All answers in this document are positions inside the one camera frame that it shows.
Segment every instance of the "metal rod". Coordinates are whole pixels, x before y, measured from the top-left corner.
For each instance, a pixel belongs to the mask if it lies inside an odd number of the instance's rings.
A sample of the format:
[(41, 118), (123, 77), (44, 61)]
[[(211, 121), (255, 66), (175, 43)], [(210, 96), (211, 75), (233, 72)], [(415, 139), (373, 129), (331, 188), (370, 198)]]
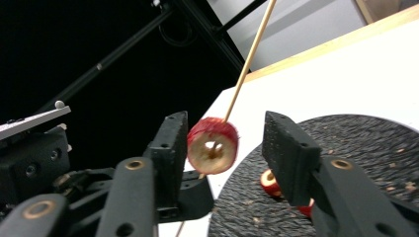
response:
[(262, 23), (259, 27), (258, 32), (256, 33), (256, 37), (253, 40), (253, 44), (250, 47), (249, 55), (247, 56), (247, 59), (244, 62), (243, 69), (241, 70), (240, 77), (238, 78), (238, 81), (237, 81), (236, 90), (234, 92), (233, 99), (231, 100), (230, 106), (228, 108), (227, 114), (225, 115), (223, 122), (227, 122), (228, 118), (230, 117), (235, 101), (237, 100), (238, 93), (240, 92), (241, 86), (243, 85), (244, 79), (246, 78), (247, 72), (249, 71), (250, 64), (253, 60), (253, 56), (255, 55), (256, 49), (262, 38), (262, 34), (264, 33), (266, 26), (268, 25), (269, 18), (271, 17), (271, 13), (272, 13), (272, 10), (274, 10), (274, 6), (276, 2), (277, 0), (271, 0), (269, 2), (268, 8), (266, 9), (265, 15), (262, 19)]
[(139, 30), (135, 35), (130, 37), (126, 42), (117, 47), (112, 51), (108, 56), (103, 58), (98, 62), (94, 67), (90, 68), (77, 80), (71, 83), (58, 95), (49, 100), (45, 105), (39, 108), (35, 115), (43, 113), (53, 109), (54, 103), (56, 101), (63, 101), (64, 103), (71, 99), (75, 94), (77, 94), (81, 89), (83, 89), (87, 84), (93, 81), (102, 71), (108, 68), (114, 61), (119, 59), (124, 53), (130, 50), (135, 46), (140, 40), (146, 37), (151, 31), (163, 23), (168, 17), (170, 17), (174, 12), (174, 7), (169, 7), (166, 11), (163, 11), (159, 16), (157, 16), (153, 21), (148, 23), (145, 27)]
[(231, 44), (225, 38), (220, 38), (214, 34), (212, 22), (196, 2), (196, 0), (173, 0), (176, 7), (194, 26), (211, 50), (222, 60), (222, 63), (225, 64), (231, 74), (234, 76), (239, 75), (244, 59), (231, 48)]
[(249, 6), (239, 12), (236, 16), (234, 16), (230, 21), (224, 24), (222, 27), (216, 30), (215, 34), (220, 35), (224, 34), (228, 29), (232, 28), (238, 22), (240, 22), (243, 18), (247, 17), (250, 13), (252, 13), (256, 8), (264, 4), (266, 0), (256, 0), (253, 1)]

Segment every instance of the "white surface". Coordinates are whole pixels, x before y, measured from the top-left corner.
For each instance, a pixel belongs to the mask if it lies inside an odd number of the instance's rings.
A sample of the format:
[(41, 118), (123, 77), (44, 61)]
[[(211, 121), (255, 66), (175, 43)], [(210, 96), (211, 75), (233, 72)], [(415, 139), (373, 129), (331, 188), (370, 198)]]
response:
[[(229, 120), (240, 136), (237, 161), (230, 170), (209, 176), (214, 196), (262, 142), (266, 111), (295, 122), (328, 115), (366, 115), (419, 131), (418, 41), (419, 20), (244, 84)], [(223, 91), (205, 117), (223, 118), (232, 95), (233, 89)], [(187, 222), (181, 236), (207, 236), (209, 224), (209, 215)], [(160, 225), (160, 236), (175, 236), (177, 227), (179, 223)]]
[[(225, 24), (253, 0), (208, 0)], [(229, 31), (244, 58), (256, 36), (269, 0)], [(365, 25), (352, 0), (278, 0), (251, 65), (258, 70)]]

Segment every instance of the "wooden skewer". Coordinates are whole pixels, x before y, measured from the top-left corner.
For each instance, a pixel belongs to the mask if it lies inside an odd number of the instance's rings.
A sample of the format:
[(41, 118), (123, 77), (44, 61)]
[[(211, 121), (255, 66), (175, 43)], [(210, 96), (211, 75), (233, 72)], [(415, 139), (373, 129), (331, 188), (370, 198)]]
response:
[(246, 78), (246, 75), (249, 71), (250, 63), (253, 60), (253, 57), (254, 57), (255, 52), (256, 52), (256, 48), (258, 47), (259, 42), (262, 38), (262, 34), (264, 33), (264, 31), (266, 29), (266, 26), (268, 25), (268, 20), (271, 17), (271, 13), (272, 13), (272, 10), (274, 9), (274, 6), (275, 6), (276, 2), (277, 2), (277, 0), (271, 0), (269, 2), (268, 8), (266, 9), (266, 12), (265, 12), (265, 16), (262, 19), (262, 23), (259, 27), (259, 30), (256, 34), (255, 39), (253, 40), (253, 44), (250, 47), (249, 55), (247, 55), (247, 59), (244, 62), (243, 69), (241, 70), (240, 76), (239, 76), (237, 84), (236, 84), (236, 90), (234, 92), (233, 99), (230, 103), (230, 106), (228, 107), (228, 111), (227, 111), (227, 114), (225, 115), (225, 118), (224, 118), (223, 122), (227, 122), (228, 118), (230, 117), (230, 114), (231, 114), (231, 111), (233, 110), (235, 101), (237, 100), (238, 93), (240, 92), (241, 86), (243, 85), (244, 79)]

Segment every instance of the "black metal frame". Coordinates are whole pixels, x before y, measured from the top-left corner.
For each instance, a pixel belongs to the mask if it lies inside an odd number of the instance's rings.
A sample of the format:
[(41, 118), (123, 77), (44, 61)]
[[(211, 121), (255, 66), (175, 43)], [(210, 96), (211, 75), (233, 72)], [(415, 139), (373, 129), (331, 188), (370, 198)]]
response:
[(82, 76), (76, 79), (63, 91), (49, 100), (44, 106), (39, 108), (35, 115), (53, 109), (55, 101), (66, 102), (77, 94), (86, 85), (92, 82), (100, 73), (108, 68), (112, 63), (119, 59), (124, 53), (139, 43), (151, 31), (157, 28), (165, 20), (167, 20), (175, 11), (181, 11), (186, 19), (191, 23), (194, 29), (207, 42), (212, 50), (219, 56), (220, 60), (227, 66), (233, 75), (239, 75), (243, 67), (244, 60), (238, 52), (230, 47), (226, 40), (225, 33), (241, 19), (246, 17), (266, 0), (256, 0), (248, 7), (242, 10), (237, 16), (233, 17), (224, 26), (214, 26), (209, 18), (203, 13), (194, 0), (171, 0), (162, 6), (161, 14), (153, 21), (147, 24), (140, 31), (135, 33), (131, 38), (124, 42), (121, 46), (112, 51), (108, 56), (98, 62), (95, 66), (86, 71)]
[[(158, 236), (158, 223), (207, 215), (214, 204), (208, 179), (183, 172), (187, 133), (187, 113), (179, 112), (166, 117), (142, 157), (125, 159), (116, 169), (55, 177), (52, 189), (33, 192), (13, 208), (1, 222), (0, 236)], [(29, 185), (33, 180), (26, 179), (19, 188)]]

